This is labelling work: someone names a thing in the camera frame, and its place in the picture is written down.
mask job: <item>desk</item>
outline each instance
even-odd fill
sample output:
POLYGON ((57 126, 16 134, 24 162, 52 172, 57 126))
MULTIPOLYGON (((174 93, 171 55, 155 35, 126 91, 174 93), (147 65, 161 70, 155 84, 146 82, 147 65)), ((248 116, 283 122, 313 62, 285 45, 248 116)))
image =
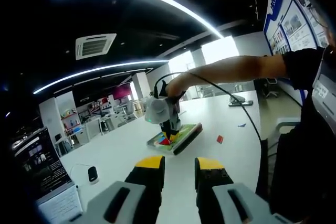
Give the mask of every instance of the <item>desk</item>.
MULTIPOLYGON (((254 105, 246 107, 260 132, 260 115, 255 91, 241 92, 254 105)), ((260 144, 253 126, 240 107, 229 107, 229 96, 221 95, 181 102, 183 124, 199 123, 203 131, 177 156, 166 155, 162 205, 156 223, 200 223, 196 207, 194 159, 218 159, 234 182, 255 191, 260 165, 260 144), (218 135, 223 143, 216 142, 218 135)), ((71 178, 79 186, 84 211, 88 201, 114 181, 124 181, 141 159, 159 155, 146 142, 160 131, 158 125, 139 118, 111 131, 61 158, 67 172, 75 163, 94 165, 99 181, 89 185, 87 167, 77 166, 71 178)))

